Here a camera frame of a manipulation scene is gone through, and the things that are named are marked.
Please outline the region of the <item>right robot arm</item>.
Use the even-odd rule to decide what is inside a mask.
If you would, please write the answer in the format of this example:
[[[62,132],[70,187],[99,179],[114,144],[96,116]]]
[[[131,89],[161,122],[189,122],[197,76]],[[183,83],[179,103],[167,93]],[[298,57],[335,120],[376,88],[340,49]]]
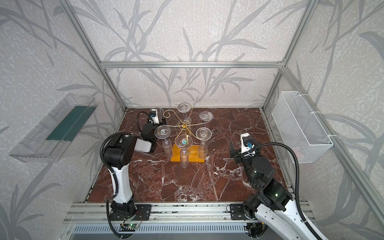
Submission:
[[[275,169],[270,161],[260,154],[267,146],[282,147],[295,162],[295,187],[291,194],[279,181],[274,179]],[[230,157],[242,164],[250,186],[257,190],[244,202],[247,218],[264,222],[284,240],[325,240],[326,236],[303,213],[299,200],[300,167],[294,151],[285,144],[271,142],[257,144],[250,136],[241,149],[236,150],[230,143]]]

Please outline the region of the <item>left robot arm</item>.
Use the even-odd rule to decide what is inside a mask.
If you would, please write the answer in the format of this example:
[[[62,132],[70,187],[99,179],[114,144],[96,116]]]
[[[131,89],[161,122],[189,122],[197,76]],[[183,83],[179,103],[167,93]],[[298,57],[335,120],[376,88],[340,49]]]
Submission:
[[[148,122],[143,126],[140,137],[117,132],[102,143],[100,158],[110,172],[114,189],[112,203],[107,204],[112,208],[112,214],[109,216],[111,220],[128,219],[138,212],[130,187],[129,164],[134,152],[152,154],[155,151],[157,147],[155,129],[165,124],[164,118],[158,124]]]

